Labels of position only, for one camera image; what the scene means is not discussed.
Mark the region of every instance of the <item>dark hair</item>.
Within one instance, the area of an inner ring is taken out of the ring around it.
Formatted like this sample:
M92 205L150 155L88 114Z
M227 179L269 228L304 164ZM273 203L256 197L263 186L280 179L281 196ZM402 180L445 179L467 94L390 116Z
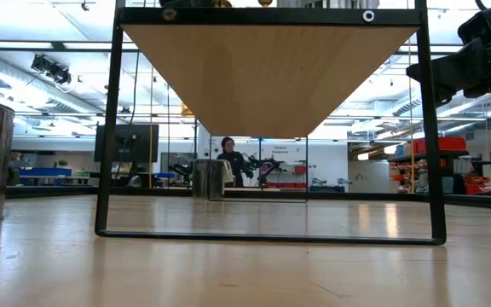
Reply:
M228 136L225 136L222 141L221 141L221 148L222 150L224 151L225 149L225 144L228 142L228 141L232 141L234 142L233 138L232 137L228 137Z

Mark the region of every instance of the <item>shelf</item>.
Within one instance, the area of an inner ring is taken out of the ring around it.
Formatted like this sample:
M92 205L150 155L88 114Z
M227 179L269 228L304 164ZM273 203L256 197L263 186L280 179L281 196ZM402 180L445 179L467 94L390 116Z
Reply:
M312 132L420 25L416 10L375 9L372 22L363 13L125 8L118 23L213 136L294 138Z
M454 151L441 151L439 152L439 156L441 158L445 157L452 157L452 158L458 158L461 156L469 155L469 152L467 151L459 151L459 152L454 152ZM414 155L414 160L418 161L419 159L423 159L426 157L426 153L418 153ZM389 159L388 162L390 163L395 163L395 162L411 162L412 158L410 156L406 157L399 157L399 158L394 158L394 159Z

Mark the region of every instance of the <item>person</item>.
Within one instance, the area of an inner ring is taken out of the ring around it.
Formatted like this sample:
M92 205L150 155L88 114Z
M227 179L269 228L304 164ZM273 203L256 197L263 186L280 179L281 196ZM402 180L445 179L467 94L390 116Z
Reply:
M234 140L232 137L225 136L221 141L222 153L217 156L217 159L225 159L230 162L232 174L236 178L236 188L244 187L244 179L242 178L242 166L244 165L244 157L241 153L234 151Z

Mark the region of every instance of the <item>wooden floor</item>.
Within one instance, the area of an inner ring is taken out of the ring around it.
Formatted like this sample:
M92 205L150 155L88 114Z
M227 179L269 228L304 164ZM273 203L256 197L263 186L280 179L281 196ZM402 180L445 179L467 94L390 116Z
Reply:
M110 229L427 236L426 204L111 198ZM447 245L103 239L95 196L9 200L3 306L491 306L491 210L447 206Z

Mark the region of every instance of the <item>computer monitor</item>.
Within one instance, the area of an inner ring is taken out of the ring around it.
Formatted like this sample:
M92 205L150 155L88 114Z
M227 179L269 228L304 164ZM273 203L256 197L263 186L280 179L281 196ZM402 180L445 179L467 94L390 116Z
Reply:
M150 137L153 127L153 151ZM101 139L105 133L105 126L100 125L95 133L94 160L101 161ZM111 157L112 162L157 162L159 157L159 126L158 125L117 125L115 127L114 150Z

